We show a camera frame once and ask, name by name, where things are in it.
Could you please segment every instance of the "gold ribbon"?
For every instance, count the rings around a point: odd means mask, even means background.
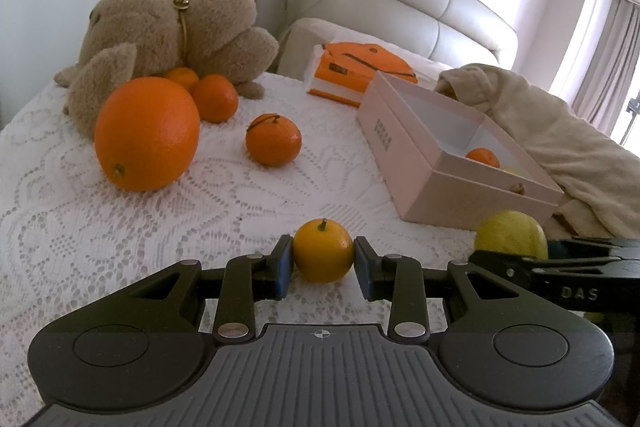
[[[189,8],[189,0],[174,0],[174,8],[178,10],[180,28],[182,29],[182,61],[187,63],[187,23],[184,20],[184,12]]]

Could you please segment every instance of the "brown plush toy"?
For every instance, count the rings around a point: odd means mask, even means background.
[[[254,27],[254,0],[101,0],[89,15],[78,63],[55,81],[68,87],[68,114],[93,139],[102,105],[139,76],[187,66],[199,77],[226,76],[245,98],[278,53],[278,42]]]

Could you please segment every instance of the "metal screw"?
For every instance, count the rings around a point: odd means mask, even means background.
[[[249,328],[240,322],[228,322],[218,328],[218,334],[226,339],[239,339],[249,333]]]
[[[394,331],[401,337],[414,339],[415,337],[423,336],[427,330],[422,324],[417,322],[401,322],[396,325]]]

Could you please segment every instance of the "upholstered headboard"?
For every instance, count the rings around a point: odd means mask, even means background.
[[[515,31],[479,0],[287,0],[287,26],[313,17],[460,67],[513,66]]]

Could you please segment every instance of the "white lace tablecloth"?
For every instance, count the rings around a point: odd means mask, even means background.
[[[212,268],[269,253],[280,235],[316,217],[423,266],[444,268],[470,253],[470,232],[399,219],[354,108],[306,94],[290,78],[260,81],[265,98],[241,100],[225,124],[203,123],[190,169],[156,192],[127,193],[105,179],[92,143],[62,115],[61,87],[47,87],[0,133],[0,426],[21,425],[42,406],[26,357],[40,328],[180,259]],[[247,125],[265,112],[302,131],[300,155],[281,169],[254,164],[244,147]],[[259,328],[384,324],[389,304],[367,303],[352,270],[330,285],[294,275],[287,299],[256,311]],[[430,315],[433,330],[446,327],[436,302]]]

